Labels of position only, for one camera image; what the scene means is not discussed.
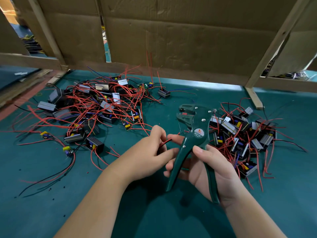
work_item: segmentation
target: workbench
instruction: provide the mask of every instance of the workbench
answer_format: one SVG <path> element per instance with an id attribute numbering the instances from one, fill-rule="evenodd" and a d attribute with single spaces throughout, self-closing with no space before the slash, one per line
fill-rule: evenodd
<path id="1" fill-rule="evenodd" d="M 56 85 L 65 89 L 73 84 L 73 80 L 78 82 L 94 77 L 88 71 L 74 71 Z M 145 82 L 151 80 L 150 77 L 137 77 Z M 220 102 L 239 103 L 241 98 L 247 96 L 242 87 L 235 85 L 164 78 L 161 78 L 161 82 L 167 90 L 193 88 L 189 91 L 197 94 L 172 92 L 170 98 L 162 101 L 164 105 L 143 103 L 144 122 L 152 126 L 160 125 L 167 133 L 172 134 L 179 132 L 176 120 L 179 105 L 197 103 L 218 109 Z M 49 88 L 38 93 L 35 99 L 46 101 L 52 91 L 47 89 Z M 268 170 L 275 179 L 262 178 L 264 192 L 261 191 L 257 172 L 249 177 L 254 190 L 245 180 L 243 183 L 287 237 L 316 237 L 317 159 L 316 130 L 313 123 L 317 115 L 317 94 L 263 89 L 256 89 L 256 92 L 265 106 L 267 116 L 274 112 L 270 118 L 284 118 L 277 121 L 278 126 L 287 127 L 282 132 L 293 137 L 294 142 L 306 148 L 309 153 L 304 153 L 295 145 L 276 142 Z M 158 98 L 157 89 L 153 91 L 153 96 Z M 252 106 L 248 99 L 244 99 L 241 105 L 244 108 Z M 8 130 L 12 120 L 21 112 L 22 110 L 16 110 L 1 121 L 1 130 Z M 264 116 L 263 111 L 256 113 Z M 35 118 L 27 121 L 21 125 L 21 129 L 36 121 Z M 97 138 L 104 142 L 107 148 L 112 146 L 119 154 L 123 154 L 146 136 L 143 130 L 127 132 L 121 124 L 115 124 L 113 128 L 104 125 L 100 127 L 101 133 Z M 55 127 L 41 127 L 39 130 L 51 132 L 57 137 L 65 134 L 65 130 Z M 23 140 L 15 138 L 16 135 L 17 133 L 0 133 L 0 236 L 53 237 L 81 202 L 101 171 L 91 163 L 90 151 L 80 148 L 76 153 L 74 167 L 51 186 L 51 189 L 47 188 L 22 198 L 18 194 L 29 185 L 22 180 L 41 180 L 67 167 L 70 160 L 65 157 L 62 147 L 54 141 L 17 145 L 39 141 L 39 134 L 28 135 Z M 175 144 L 170 142 L 167 147 L 175 147 Z M 116 158 L 107 153 L 102 153 L 101 157 L 108 163 Z M 211 204 L 190 183 L 178 180 L 175 188 L 166 193 L 164 190 L 167 178 L 163 176 L 163 171 L 164 168 L 151 177 L 129 185 L 120 203 L 112 237 L 235 237 L 222 209 Z M 34 185 L 24 195 L 36 193 L 38 188 L 45 185 Z"/>

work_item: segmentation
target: fingernail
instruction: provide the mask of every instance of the fingernail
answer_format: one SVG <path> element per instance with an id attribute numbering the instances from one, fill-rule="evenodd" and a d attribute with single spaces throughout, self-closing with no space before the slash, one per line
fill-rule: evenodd
<path id="1" fill-rule="evenodd" d="M 196 149 L 197 153 L 201 154 L 203 152 L 203 150 L 200 147 L 198 147 L 196 145 L 194 147 L 196 147 L 195 149 Z"/>

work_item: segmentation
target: round white label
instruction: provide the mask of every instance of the round white label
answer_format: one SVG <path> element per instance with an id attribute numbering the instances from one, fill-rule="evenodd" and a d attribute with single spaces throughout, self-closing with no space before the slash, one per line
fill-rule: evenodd
<path id="1" fill-rule="evenodd" d="M 194 136 L 197 138 L 202 138 L 205 135 L 204 131 L 201 128 L 196 128 L 194 130 Z"/>

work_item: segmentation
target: wire stripper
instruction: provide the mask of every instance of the wire stripper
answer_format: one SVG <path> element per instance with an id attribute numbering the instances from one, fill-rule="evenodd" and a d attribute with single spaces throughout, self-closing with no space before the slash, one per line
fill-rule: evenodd
<path id="1" fill-rule="evenodd" d="M 182 165 L 190 152 L 192 152 L 194 145 L 206 149 L 206 145 L 209 143 L 209 121 L 213 115 L 213 111 L 194 104 L 182 104 L 179 107 L 179 111 L 181 113 L 176 114 L 177 119 L 186 124 L 191 131 L 187 133 L 181 144 L 179 153 L 174 162 L 174 168 L 168 180 L 166 191 L 170 191 L 174 186 Z M 208 164 L 204 164 L 208 176 L 211 200 L 214 204 L 219 204 L 215 171 Z"/>

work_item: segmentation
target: person's left hand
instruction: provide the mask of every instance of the person's left hand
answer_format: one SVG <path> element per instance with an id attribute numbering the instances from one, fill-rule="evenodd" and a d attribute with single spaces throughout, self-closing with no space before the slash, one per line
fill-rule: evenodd
<path id="1" fill-rule="evenodd" d="M 132 181 L 142 179 L 154 174 L 157 170 L 175 158 L 179 149 L 166 150 L 166 146 L 158 148 L 166 141 L 166 132 L 163 128 L 155 125 L 149 137 L 145 137 L 133 145 L 123 155 L 112 162 L 108 168 L 116 173 L 117 177 L 124 177 L 129 184 Z"/>

